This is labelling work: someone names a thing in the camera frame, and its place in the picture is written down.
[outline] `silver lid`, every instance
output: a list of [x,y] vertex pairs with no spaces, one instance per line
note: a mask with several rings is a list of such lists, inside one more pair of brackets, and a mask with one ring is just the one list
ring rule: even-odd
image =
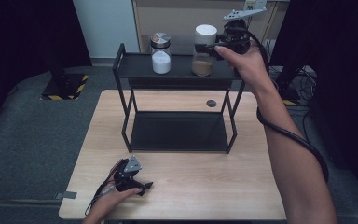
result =
[[166,49],[171,44],[171,36],[165,33],[155,33],[150,36],[150,44],[154,49]]

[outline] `shelf top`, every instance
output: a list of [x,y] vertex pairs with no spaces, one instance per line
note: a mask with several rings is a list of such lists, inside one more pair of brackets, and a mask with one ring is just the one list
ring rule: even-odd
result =
[[118,67],[118,76],[121,78],[241,80],[240,75],[235,73],[225,60],[215,60],[213,72],[207,77],[196,76],[191,71],[192,59],[192,55],[173,55],[171,71],[166,74],[157,74],[153,71],[150,54],[124,53]]

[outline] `yellow and black tape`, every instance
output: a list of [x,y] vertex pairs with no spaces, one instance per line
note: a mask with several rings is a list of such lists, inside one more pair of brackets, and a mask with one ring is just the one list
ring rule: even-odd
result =
[[63,94],[55,94],[55,95],[42,95],[41,100],[75,100],[80,96],[80,93],[83,91],[84,86],[86,85],[89,76],[83,76],[82,81],[79,83],[79,87],[75,94],[71,95],[63,95]]
[[299,100],[282,100],[285,105],[301,105]]

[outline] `jar with white contents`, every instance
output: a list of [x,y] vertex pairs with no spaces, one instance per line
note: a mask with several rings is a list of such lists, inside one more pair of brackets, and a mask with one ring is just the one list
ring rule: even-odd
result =
[[171,37],[165,33],[155,33],[150,37],[153,71],[166,74],[171,70]]

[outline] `black metal shelf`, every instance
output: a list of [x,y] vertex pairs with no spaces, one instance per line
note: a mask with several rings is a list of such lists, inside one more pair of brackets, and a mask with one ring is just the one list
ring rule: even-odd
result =
[[[150,54],[126,53],[120,45],[113,65],[117,89],[126,115],[122,135],[128,151],[224,151],[229,153],[237,136],[234,116],[244,89],[244,82],[225,61],[213,65],[213,73],[198,77],[191,72],[192,55],[173,55],[169,73],[156,74]],[[131,87],[127,102],[121,79],[127,79]],[[231,106],[229,91],[234,80],[241,86]],[[135,90],[213,90],[225,91],[219,112],[192,111],[142,111],[138,110]],[[126,131],[131,110],[135,111],[131,140]],[[223,113],[227,110],[232,136],[228,142]]]
[[131,147],[137,150],[222,151],[227,148],[221,113],[138,112]]

